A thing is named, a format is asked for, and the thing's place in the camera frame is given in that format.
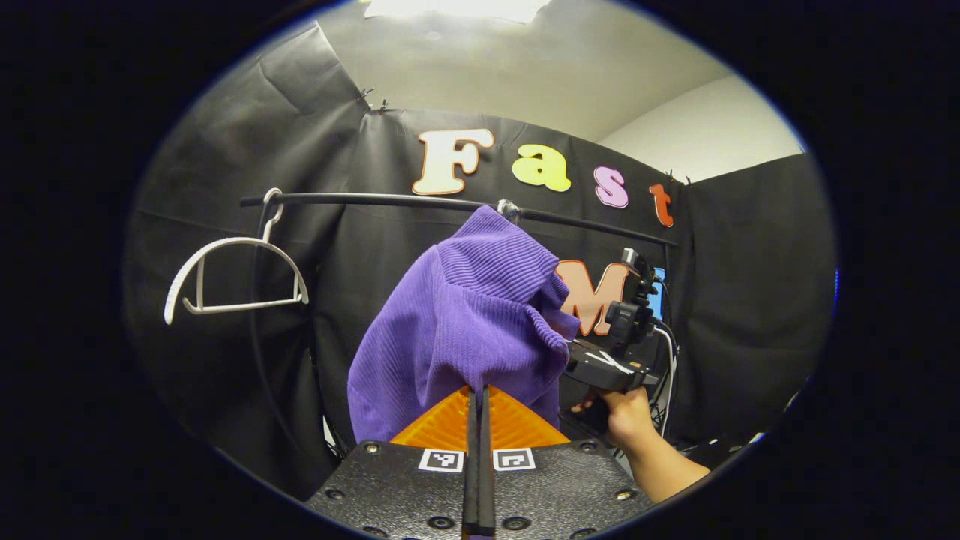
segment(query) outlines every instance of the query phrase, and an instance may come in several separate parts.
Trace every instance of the ceiling light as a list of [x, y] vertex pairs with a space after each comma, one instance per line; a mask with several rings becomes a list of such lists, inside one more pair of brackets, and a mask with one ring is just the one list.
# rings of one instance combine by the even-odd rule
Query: ceiling light
[[550, 0], [368, 0], [366, 17], [403, 16], [422, 12], [496, 17], [527, 24]]

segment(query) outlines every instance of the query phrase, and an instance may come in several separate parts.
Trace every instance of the black clothing rod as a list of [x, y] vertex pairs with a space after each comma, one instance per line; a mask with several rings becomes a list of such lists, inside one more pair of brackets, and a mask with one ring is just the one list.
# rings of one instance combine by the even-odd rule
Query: black clothing rod
[[[381, 207], [415, 207], [422, 209], [447, 209], [447, 210], [476, 210], [481, 206], [496, 208], [496, 205], [487, 203], [478, 203], [476, 201], [461, 201], [458, 199], [445, 199], [443, 197], [421, 197], [418, 195], [386, 195], [380, 193], [285, 193], [275, 195], [271, 199], [271, 204], [281, 205], [376, 205]], [[240, 200], [241, 207], [260, 207], [263, 206], [263, 197], [246, 197]], [[555, 223], [557, 225], [569, 225], [581, 229], [590, 229], [599, 233], [618, 234], [628, 238], [646, 240], [654, 242], [661, 246], [676, 247], [677, 243], [657, 238], [650, 234], [638, 233], [629, 229], [621, 229], [596, 223], [585, 219], [576, 219], [565, 217], [555, 213], [543, 212], [539, 210], [521, 209], [521, 219], [532, 219], [545, 223]]]

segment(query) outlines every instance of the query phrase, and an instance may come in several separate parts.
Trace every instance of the human arm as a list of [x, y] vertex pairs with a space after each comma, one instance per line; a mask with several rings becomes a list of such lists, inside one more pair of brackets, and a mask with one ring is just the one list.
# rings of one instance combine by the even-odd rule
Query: human arm
[[608, 439], [627, 457], [636, 485], [653, 503], [660, 503], [683, 491], [710, 472], [690, 461], [663, 440], [650, 419], [647, 391], [643, 386], [621, 394], [597, 391], [573, 407], [580, 412], [599, 395], [610, 409]]

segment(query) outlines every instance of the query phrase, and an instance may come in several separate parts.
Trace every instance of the human hand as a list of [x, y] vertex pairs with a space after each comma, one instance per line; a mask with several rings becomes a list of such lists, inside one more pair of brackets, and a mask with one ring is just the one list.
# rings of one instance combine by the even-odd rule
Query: human hand
[[591, 386], [584, 399], [570, 410], [582, 412], [590, 408], [597, 396], [607, 402], [607, 407], [610, 409], [610, 416], [607, 419], [607, 439], [624, 454], [638, 454], [648, 441], [660, 437], [650, 418], [650, 400], [643, 386], [638, 386], [626, 394], [600, 390]]

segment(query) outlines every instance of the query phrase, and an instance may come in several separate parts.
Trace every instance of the orange gripper pad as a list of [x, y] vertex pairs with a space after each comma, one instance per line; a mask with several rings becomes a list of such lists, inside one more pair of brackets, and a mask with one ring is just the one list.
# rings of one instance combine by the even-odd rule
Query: orange gripper pad
[[533, 448], [570, 442], [546, 420], [513, 396], [490, 386], [490, 442], [492, 450]]
[[390, 442], [435, 450], [467, 451], [468, 387], [433, 405]]
[[[490, 386], [491, 450], [534, 448], [570, 442], [529, 407]], [[469, 393], [466, 386], [430, 407], [390, 442], [436, 450], [467, 451]]]

